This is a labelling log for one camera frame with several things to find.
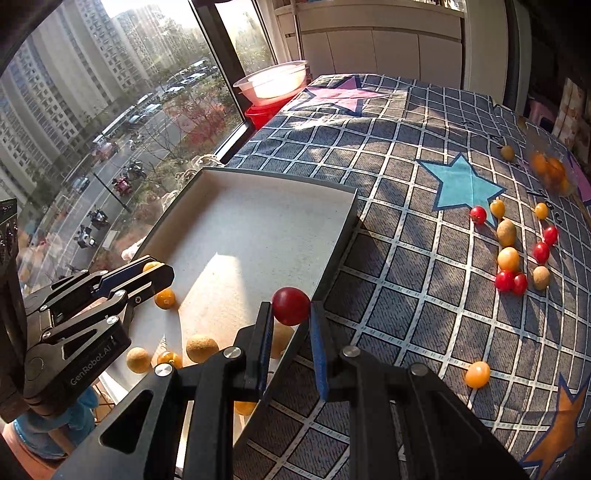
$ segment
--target blue gripper pad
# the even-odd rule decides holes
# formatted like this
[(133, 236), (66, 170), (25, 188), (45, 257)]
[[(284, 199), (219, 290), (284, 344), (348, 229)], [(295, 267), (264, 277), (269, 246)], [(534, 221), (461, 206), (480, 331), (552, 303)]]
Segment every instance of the blue gripper pad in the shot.
[(318, 322), (318, 314), (312, 306), (310, 308), (310, 342), (312, 344), (312, 357), (314, 359), (314, 376), (316, 377), (316, 388), (320, 393), (320, 398), (326, 401), (329, 395), (328, 369), (325, 345)]

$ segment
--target plastic basin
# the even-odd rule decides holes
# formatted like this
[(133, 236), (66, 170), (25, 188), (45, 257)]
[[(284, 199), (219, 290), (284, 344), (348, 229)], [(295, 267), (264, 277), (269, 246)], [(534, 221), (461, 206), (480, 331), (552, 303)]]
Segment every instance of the plastic basin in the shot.
[(293, 97), (306, 87), (307, 64), (297, 60), (273, 65), (238, 80), (234, 87), (239, 87), (254, 106), (269, 105)]

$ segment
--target orange star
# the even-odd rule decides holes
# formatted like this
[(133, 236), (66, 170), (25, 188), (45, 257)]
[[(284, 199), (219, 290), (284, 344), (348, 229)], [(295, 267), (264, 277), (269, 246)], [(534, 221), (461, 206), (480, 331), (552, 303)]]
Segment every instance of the orange star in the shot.
[(585, 401), (589, 379), (581, 385), (576, 395), (571, 395), (562, 374), (558, 376), (556, 412), (552, 424), (542, 438), (521, 459), (521, 465), (539, 466), (536, 479), (544, 478), (557, 458), (572, 446), (578, 436), (577, 423)]

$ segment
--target scooter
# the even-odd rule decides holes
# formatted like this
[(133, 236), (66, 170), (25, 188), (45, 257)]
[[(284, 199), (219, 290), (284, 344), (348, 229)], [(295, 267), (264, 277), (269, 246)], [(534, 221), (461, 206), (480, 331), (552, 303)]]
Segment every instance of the scooter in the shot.
[(117, 190), (117, 193), (119, 193), (119, 195), (121, 195), (122, 197), (131, 195), (131, 192), (133, 192), (133, 189), (129, 184), (129, 179), (126, 176), (120, 177), (118, 179), (113, 179), (111, 183), (115, 186), (115, 190)]
[(96, 205), (95, 205), (95, 210), (92, 212), (88, 212), (88, 214), (86, 216), (88, 218), (90, 218), (90, 222), (92, 223), (92, 226), (98, 230), (100, 230), (104, 226), (109, 227), (111, 225), (109, 223), (109, 219), (107, 217), (107, 214), (105, 212), (103, 212), (102, 210), (96, 208)]
[(92, 229), (90, 227), (80, 224), (80, 230), (76, 233), (74, 240), (80, 248), (95, 247), (96, 240), (90, 236)]
[(144, 172), (144, 166), (142, 165), (142, 162), (131, 159), (129, 161), (129, 165), (127, 166), (127, 176), (130, 180), (135, 180), (145, 179), (148, 175), (146, 172)]

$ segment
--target white tray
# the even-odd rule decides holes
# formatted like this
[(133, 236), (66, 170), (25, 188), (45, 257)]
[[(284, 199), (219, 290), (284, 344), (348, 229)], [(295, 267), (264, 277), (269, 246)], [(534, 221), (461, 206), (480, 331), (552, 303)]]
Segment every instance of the white tray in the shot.
[[(154, 352), (165, 338), (186, 367), (192, 364), (184, 348), (190, 336), (210, 336), (220, 349), (231, 345), (278, 288), (293, 286), (319, 298), (355, 218), (356, 190), (348, 186), (254, 170), (200, 170), (136, 255), (174, 268), (178, 309), (161, 310), (153, 301), (138, 306), (131, 347)], [(116, 403), (141, 378), (127, 368), (125, 354), (101, 375)], [(237, 414), (234, 425), (236, 440), (243, 428)]]

